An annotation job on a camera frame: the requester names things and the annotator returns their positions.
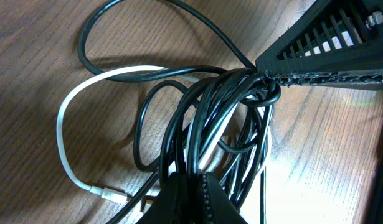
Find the metal screw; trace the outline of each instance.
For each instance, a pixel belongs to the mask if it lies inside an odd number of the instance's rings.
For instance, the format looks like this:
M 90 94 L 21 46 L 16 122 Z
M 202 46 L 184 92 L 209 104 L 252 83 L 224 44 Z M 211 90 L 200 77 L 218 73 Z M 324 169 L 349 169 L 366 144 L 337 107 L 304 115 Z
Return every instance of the metal screw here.
M 371 27 L 381 23 L 383 23 L 383 14 L 380 11 L 372 13 L 366 20 L 366 26 L 368 29 L 371 29 Z

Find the slotted vent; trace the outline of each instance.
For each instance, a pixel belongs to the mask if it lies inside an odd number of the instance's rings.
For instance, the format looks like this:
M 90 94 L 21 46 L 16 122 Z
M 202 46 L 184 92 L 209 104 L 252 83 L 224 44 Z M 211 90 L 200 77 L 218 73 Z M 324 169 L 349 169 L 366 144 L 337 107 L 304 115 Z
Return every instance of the slotted vent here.
M 372 38 L 363 18 L 365 12 L 357 1 L 332 7 L 283 49 L 277 59 L 309 57 L 362 44 Z

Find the tangled black cable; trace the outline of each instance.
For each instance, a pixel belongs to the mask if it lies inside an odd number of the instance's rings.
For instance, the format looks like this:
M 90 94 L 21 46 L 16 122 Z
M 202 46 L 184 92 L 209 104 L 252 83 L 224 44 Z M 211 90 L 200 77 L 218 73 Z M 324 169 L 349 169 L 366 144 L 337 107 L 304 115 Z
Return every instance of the tangled black cable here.
M 104 71 L 95 67 L 86 58 L 85 45 L 87 37 L 98 18 L 123 0 L 112 0 L 97 9 L 85 23 L 78 42 L 78 57 L 84 66 L 93 74 L 99 75 Z M 109 80 L 117 82 L 146 82 L 161 78 L 185 75 L 188 73 L 215 73 L 216 77 L 202 79 L 190 88 L 174 80 L 165 80 L 156 85 L 146 97 L 140 116 L 136 125 L 133 154 L 137 168 L 142 172 L 152 172 L 151 177 L 140 188 L 136 195 L 128 202 L 108 223 L 118 223 L 126 214 L 144 197 L 148 190 L 159 179 L 163 186 L 168 179 L 168 169 L 172 162 L 176 164 L 176 171 L 187 175 L 189 187 L 196 187 L 198 177 L 198 163 L 208 149 L 210 143 L 220 128 L 223 120 L 230 113 L 232 108 L 238 103 L 247 106 L 247 115 L 239 138 L 232 147 L 223 140 L 219 140 L 219 147 L 231 155 L 230 161 L 224 168 L 224 172 L 219 177 L 220 183 L 224 186 L 230 201 L 239 211 L 244 203 L 252 183 L 261 166 L 262 159 L 267 151 L 267 131 L 273 113 L 273 104 L 280 95 L 280 86 L 272 79 L 256 71 L 255 66 L 246 58 L 244 54 L 232 43 L 232 41 L 208 18 L 188 6 L 180 0 L 167 0 L 193 16 L 201 20 L 210 27 L 233 51 L 238 59 L 246 68 L 227 71 L 223 68 L 199 65 L 182 67 L 177 69 L 161 70 L 142 75 L 117 75 Z M 174 112 L 163 137 L 161 154 L 152 163 L 144 165 L 140 159 L 139 145 L 141 128 L 149 103 L 154 95 L 162 88 L 171 86 L 183 93 L 183 96 Z M 183 129 L 184 114 L 194 106 L 196 112 L 193 122 Z M 265 107 L 263 117 L 258 113 L 257 107 Z M 184 158 L 187 136 L 189 137 L 189 148 L 187 162 Z M 265 182 L 265 173 L 262 172 L 262 183 Z M 261 220 L 264 222 L 264 186 L 261 187 Z

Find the cable bundle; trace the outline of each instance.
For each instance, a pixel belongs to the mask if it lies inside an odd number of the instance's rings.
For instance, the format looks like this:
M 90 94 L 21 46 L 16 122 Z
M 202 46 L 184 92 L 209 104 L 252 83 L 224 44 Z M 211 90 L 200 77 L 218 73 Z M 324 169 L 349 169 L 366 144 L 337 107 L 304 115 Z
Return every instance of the cable bundle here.
M 223 68 L 200 65 L 165 69 L 155 66 L 138 66 L 121 68 L 104 72 L 93 66 L 86 58 L 85 45 L 87 36 L 96 20 L 107 10 L 122 0 L 114 0 L 104 4 L 91 15 L 84 25 L 78 43 L 78 56 L 84 66 L 97 75 L 76 87 L 64 100 L 57 118 L 57 142 L 60 158 L 69 177 L 80 187 L 101 195 L 117 195 L 118 198 L 108 198 L 122 202 L 121 192 L 111 189 L 82 185 L 70 170 L 62 142 L 62 122 L 64 112 L 70 100 L 83 88 L 102 79 L 117 82 L 146 82 L 189 73 L 214 73 L 216 77 L 204 78 L 196 81 L 190 88 L 175 80 L 165 80 L 156 85 L 146 97 L 141 113 L 137 120 L 133 154 L 137 168 L 142 172 L 152 172 L 151 177 L 140 188 L 136 195 L 108 222 L 118 223 L 126 214 L 144 197 L 148 190 L 159 179 L 163 186 L 169 175 L 169 165 L 174 162 L 176 172 L 187 175 L 190 188 L 196 187 L 199 175 L 199 161 L 216 144 L 231 155 L 223 174 L 218 177 L 226 194 L 239 211 L 244 203 L 255 177 L 261 174 L 261 181 L 265 181 L 265 162 L 270 154 L 271 141 L 268 136 L 268 127 L 273 113 L 273 104 L 281 95 L 280 86 L 264 74 L 258 73 L 255 66 L 241 53 L 231 40 L 208 18 L 197 12 L 192 7 L 178 0 L 168 0 L 196 16 L 207 24 L 233 51 L 246 68 L 227 71 Z M 154 71 L 142 75 L 130 75 L 133 71 Z M 163 137 L 161 153 L 152 163 L 144 165 L 140 159 L 139 145 L 141 130 L 148 106 L 154 95 L 162 88 L 171 86 L 183 93 L 183 96 L 174 112 Z M 234 112 L 237 104 L 247 106 L 244 125 L 234 146 L 228 145 L 220 139 L 226 120 Z M 196 112 L 189 126 L 183 129 L 184 114 L 190 107 L 195 107 Z M 261 187 L 261 220 L 264 222 L 264 187 Z

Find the wooden surface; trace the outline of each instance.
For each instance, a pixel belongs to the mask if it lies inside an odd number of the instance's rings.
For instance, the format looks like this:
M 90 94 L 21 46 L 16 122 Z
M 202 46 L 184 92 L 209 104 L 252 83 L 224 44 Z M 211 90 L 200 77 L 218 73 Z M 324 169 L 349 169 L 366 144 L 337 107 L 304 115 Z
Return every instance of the wooden surface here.
M 79 189 L 57 152 L 55 121 L 65 95 L 92 77 L 78 61 L 77 35 L 103 0 L 0 1 L 0 223 L 104 223 L 120 205 Z M 307 10 L 305 0 L 186 1 L 211 18 L 255 60 Z M 207 27 L 163 1 L 129 0 L 93 28 L 92 62 L 104 69 L 241 63 Z M 133 162 L 135 119 L 157 82 L 98 83 L 70 105 L 64 124 L 76 175 L 133 195 L 149 174 Z M 144 161 L 158 155 L 181 95 L 159 94 L 142 135 Z M 383 93 L 323 87 L 283 88 L 272 122 L 269 223 L 361 223 L 377 165 Z M 255 197 L 244 212 L 254 222 Z M 124 219 L 132 223 L 138 211 Z

